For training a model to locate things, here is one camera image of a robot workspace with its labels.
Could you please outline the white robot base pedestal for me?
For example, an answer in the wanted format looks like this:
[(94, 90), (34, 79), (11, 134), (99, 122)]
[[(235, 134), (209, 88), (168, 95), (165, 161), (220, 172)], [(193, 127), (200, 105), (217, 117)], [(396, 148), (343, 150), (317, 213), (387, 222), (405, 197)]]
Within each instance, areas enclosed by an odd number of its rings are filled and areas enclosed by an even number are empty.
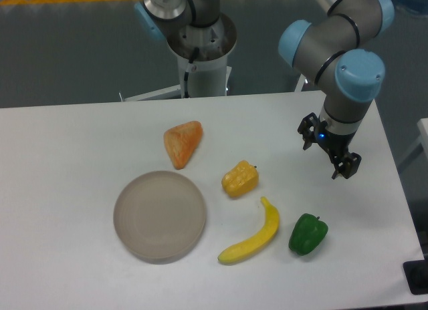
[(224, 13), (208, 27), (187, 25), (167, 38), (177, 59), (179, 84), (122, 98), (123, 102), (225, 96), (231, 67), (229, 54), (237, 43), (237, 30)]

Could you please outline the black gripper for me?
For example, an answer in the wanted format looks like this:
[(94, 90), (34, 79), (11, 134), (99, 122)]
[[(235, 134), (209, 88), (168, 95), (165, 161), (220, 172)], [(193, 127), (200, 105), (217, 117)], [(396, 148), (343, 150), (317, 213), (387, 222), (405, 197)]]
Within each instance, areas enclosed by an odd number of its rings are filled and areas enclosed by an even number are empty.
[(333, 118), (318, 118), (315, 113), (305, 116), (298, 126), (303, 139), (303, 150), (318, 144), (330, 157), (334, 165), (332, 179), (349, 179), (358, 171), (361, 156), (348, 150), (349, 144), (358, 130), (358, 122), (344, 123)]

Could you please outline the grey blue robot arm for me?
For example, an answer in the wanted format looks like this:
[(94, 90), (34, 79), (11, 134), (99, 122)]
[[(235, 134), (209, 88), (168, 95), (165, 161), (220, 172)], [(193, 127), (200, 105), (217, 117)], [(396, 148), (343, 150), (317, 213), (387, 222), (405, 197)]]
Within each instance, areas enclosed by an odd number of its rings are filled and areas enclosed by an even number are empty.
[[(297, 20), (282, 33), (278, 53), (325, 94), (319, 114), (298, 127), (304, 147), (319, 145), (334, 175), (350, 178), (360, 155), (348, 147), (385, 76), (380, 57), (362, 44), (386, 30), (395, 17), (391, 0), (316, 0), (327, 18), (313, 25)], [(135, 13), (148, 33), (165, 39), (177, 58), (183, 98), (224, 96), (227, 58), (236, 28), (220, 0), (142, 0)]]

